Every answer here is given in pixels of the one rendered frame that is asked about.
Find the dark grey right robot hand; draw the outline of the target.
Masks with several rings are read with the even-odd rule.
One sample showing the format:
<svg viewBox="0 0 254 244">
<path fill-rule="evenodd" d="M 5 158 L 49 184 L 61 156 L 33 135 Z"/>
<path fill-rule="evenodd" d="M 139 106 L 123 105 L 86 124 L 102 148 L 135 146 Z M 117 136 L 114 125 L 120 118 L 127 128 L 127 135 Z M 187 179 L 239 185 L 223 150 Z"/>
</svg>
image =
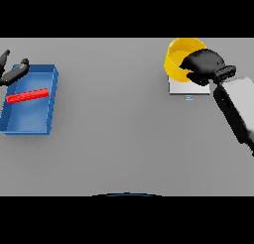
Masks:
<svg viewBox="0 0 254 244">
<path fill-rule="evenodd" d="M 212 80 L 219 84 L 236 73 L 235 65 L 227 65 L 217 52 L 210 49 L 197 50 L 184 58 L 181 69 L 188 71 L 187 78 L 200 86 Z"/>
</svg>

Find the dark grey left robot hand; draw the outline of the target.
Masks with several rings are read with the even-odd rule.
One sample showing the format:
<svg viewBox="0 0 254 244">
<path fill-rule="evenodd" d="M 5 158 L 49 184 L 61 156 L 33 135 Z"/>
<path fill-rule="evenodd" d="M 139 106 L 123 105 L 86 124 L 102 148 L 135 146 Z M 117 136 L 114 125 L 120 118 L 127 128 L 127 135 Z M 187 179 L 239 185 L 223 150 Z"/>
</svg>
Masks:
<svg viewBox="0 0 254 244">
<path fill-rule="evenodd" d="M 30 68 L 29 60 L 22 59 L 21 62 L 8 72 L 5 71 L 5 65 L 7 57 L 10 55 L 10 51 L 6 50 L 0 56 L 0 86 L 9 86 L 25 76 Z"/>
</svg>

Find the red beaker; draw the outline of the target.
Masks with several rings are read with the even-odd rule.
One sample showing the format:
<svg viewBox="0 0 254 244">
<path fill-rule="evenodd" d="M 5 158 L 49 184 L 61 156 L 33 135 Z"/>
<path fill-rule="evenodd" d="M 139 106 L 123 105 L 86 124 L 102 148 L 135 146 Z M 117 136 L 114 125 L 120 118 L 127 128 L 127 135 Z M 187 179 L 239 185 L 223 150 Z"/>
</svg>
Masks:
<svg viewBox="0 0 254 244">
<path fill-rule="evenodd" d="M 8 103 L 19 103 L 30 101 L 34 99 L 40 99 L 44 97 L 48 97 L 50 95 L 49 90 L 47 88 L 36 89 L 33 91 L 24 91 L 22 93 L 15 93 L 6 96 L 6 101 Z"/>
</svg>

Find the yellow bowl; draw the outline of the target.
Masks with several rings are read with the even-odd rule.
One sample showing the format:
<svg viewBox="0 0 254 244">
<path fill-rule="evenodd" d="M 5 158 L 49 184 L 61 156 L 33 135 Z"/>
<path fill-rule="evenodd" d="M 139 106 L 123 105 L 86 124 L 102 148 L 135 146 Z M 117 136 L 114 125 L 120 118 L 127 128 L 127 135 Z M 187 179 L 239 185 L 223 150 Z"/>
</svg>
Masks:
<svg viewBox="0 0 254 244">
<path fill-rule="evenodd" d="M 180 83 L 190 82 L 187 78 L 187 74 L 190 71 L 180 68 L 180 65 L 189 54 L 205 48 L 206 45 L 197 38 L 176 38 L 172 40 L 168 46 L 164 61 L 166 75 Z"/>
</svg>

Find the pale square metallic scale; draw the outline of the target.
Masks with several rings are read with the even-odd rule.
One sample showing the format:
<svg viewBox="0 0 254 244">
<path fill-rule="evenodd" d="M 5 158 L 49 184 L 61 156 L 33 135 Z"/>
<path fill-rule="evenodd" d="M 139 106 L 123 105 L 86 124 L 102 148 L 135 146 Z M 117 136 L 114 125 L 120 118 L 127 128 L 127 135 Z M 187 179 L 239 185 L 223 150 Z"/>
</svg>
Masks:
<svg viewBox="0 0 254 244">
<path fill-rule="evenodd" d="M 179 82 L 169 78 L 169 92 L 172 95 L 209 95 L 210 88 L 208 85 L 201 86 L 192 81 Z"/>
</svg>

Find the blue tray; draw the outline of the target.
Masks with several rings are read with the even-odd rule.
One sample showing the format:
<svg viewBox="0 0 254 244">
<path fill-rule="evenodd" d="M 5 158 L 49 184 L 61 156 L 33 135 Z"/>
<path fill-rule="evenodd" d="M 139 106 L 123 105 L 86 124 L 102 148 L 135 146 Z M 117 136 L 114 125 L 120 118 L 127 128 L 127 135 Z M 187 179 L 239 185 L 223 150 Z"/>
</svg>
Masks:
<svg viewBox="0 0 254 244">
<path fill-rule="evenodd" d="M 18 103 L 3 101 L 0 133 L 6 135 L 49 135 L 59 73 L 54 64 L 31 64 L 29 72 L 6 88 L 5 96 L 46 88 L 48 97 Z"/>
</svg>

